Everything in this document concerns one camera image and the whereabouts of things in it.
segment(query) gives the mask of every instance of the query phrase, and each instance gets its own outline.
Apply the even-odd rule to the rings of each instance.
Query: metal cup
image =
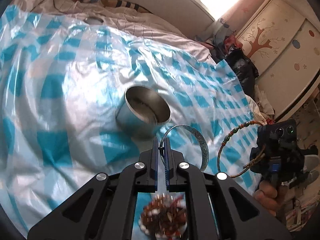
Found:
[[[128,88],[116,111],[116,122],[131,137],[152,138],[171,119],[167,102],[154,90]]]

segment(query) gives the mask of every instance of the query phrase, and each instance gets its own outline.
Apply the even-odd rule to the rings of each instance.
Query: brown tree drawing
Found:
[[[275,47],[271,46],[270,42],[274,41],[275,43],[277,43],[278,41],[284,41],[285,40],[284,38],[281,38],[281,39],[279,39],[279,38],[271,38],[271,39],[267,39],[266,41],[263,41],[262,44],[259,44],[258,40],[259,40],[261,34],[264,32],[264,34],[262,35],[262,37],[264,38],[266,36],[265,33],[272,32],[271,29],[275,25],[275,23],[272,22],[270,27],[265,27],[265,28],[260,29],[259,25],[261,24],[261,22],[264,22],[265,20],[266,20],[265,18],[262,18],[261,20],[258,20],[258,23],[257,23],[256,26],[252,26],[251,27],[251,31],[247,32],[248,38],[245,39],[244,37],[242,37],[242,39],[244,41],[249,42],[250,45],[251,45],[251,50],[247,55],[248,58],[250,58],[255,52],[259,52],[262,58],[263,58],[264,55],[269,57],[269,54],[267,52],[260,50],[262,48],[274,49],[274,53],[277,54],[276,50],[279,49],[279,48],[275,48]],[[255,37],[254,34],[255,34],[256,27],[257,27],[258,32],[257,32],[257,36]]]

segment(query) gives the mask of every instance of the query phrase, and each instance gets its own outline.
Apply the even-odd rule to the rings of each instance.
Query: white bead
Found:
[[[153,209],[153,210],[151,211],[151,213],[152,213],[153,215],[157,215],[157,214],[159,214],[159,210]]]
[[[141,231],[143,231],[143,232],[145,232],[145,231],[147,230],[147,228],[146,228],[145,225],[141,225],[141,226],[140,226],[140,229],[141,229]]]

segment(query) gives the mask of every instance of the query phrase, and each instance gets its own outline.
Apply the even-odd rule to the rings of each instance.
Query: finger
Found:
[[[271,198],[276,198],[277,197],[277,190],[266,180],[263,180],[259,184],[259,189],[263,191],[263,193]]]
[[[268,209],[268,212],[273,215],[274,217],[277,215],[277,212],[276,211],[273,211],[273,210],[270,210]]]
[[[267,197],[262,190],[257,190],[253,197],[266,209],[277,211],[279,204],[273,198]]]
[[[278,188],[278,196],[276,198],[276,201],[279,205],[281,205],[284,202],[285,195],[287,194],[288,189],[289,189],[288,186],[282,186],[282,185]]]

